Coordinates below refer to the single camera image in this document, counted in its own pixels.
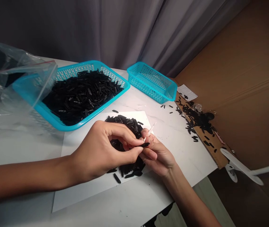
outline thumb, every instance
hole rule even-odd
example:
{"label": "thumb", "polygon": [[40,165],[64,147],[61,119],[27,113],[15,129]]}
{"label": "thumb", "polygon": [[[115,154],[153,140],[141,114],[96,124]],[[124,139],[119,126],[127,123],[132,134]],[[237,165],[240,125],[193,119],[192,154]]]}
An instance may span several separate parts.
{"label": "thumb", "polygon": [[119,152],[117,155],[117,166],[135,163],[139,154],[143,151],[143,147],[134,147],[129,151]]}
{"label": "thumb", "polygon": [[146,143],[149,143],[149,145],[147,146],[149,149],[153,150],[154,152],[158,152],[161,150],[161,144],[160,143],[155,143],[154,141],[152,141],[150,139],[150,137],[146,137],[145,140]]}

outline cotton swab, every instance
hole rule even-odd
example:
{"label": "cotton swab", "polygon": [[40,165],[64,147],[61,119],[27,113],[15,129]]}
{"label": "cotton swab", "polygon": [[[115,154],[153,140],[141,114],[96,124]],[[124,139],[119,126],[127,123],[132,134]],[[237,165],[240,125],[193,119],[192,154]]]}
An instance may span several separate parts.
{"label": "cotton swab", "polygon": [[155,122],[155,123],[153,124],[153,126],[150,128],[150,130],[148,131],[147,136],[150,136],[151,131],[153,130],[153,127],[156,125],[156,123],[157,123],[157,122]]}

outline white lamp clamp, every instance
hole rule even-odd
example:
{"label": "white lamp clamp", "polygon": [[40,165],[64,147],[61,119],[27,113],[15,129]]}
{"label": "white lamp clamp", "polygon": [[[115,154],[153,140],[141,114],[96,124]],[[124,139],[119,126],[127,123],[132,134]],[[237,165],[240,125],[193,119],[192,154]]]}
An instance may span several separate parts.
{"label": "white lamp clamp", "polygon": [[256,175],[269,172],[269,166],[258,170],[250,170],[243,163],[241,163],[236,157],[230,154],[229,151],[227,151],[226,149],[221,148],[220,151],[227,159],[230,160],[229,163],[225,166],[225,169],[230,178],[235,183],[237,183],[238,181],[235,171],[238,170],[246,174],[255,183],[259,185],[264,185],[263,181]]}

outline forearm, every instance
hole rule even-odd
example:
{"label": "forearm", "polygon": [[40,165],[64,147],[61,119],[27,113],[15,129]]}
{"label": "forearm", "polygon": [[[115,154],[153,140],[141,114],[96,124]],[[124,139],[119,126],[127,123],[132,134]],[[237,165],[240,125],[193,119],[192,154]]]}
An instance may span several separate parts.
{"label": "forearm", "polygon": [[78,184],[70,156],[0,166],[0,200],[33,192],[61,190]]}
{"label": "forearm", "polygon": [[221,226],[194,192],[177,164],[163,177],[163,181],[186,221],[193,226]]}

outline clear plastic bag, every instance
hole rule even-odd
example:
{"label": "clear plastic bag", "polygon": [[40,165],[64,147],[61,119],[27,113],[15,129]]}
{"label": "clear plastic bag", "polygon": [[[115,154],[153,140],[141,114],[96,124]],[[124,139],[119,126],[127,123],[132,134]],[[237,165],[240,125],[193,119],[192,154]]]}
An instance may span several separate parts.
{"label": "clear plastic bag", "polygon": [[[0,124],[22,120],[42,100],[54,84],[58,66],[0,43]],[[31,97],[25,101],[21,91]]]}

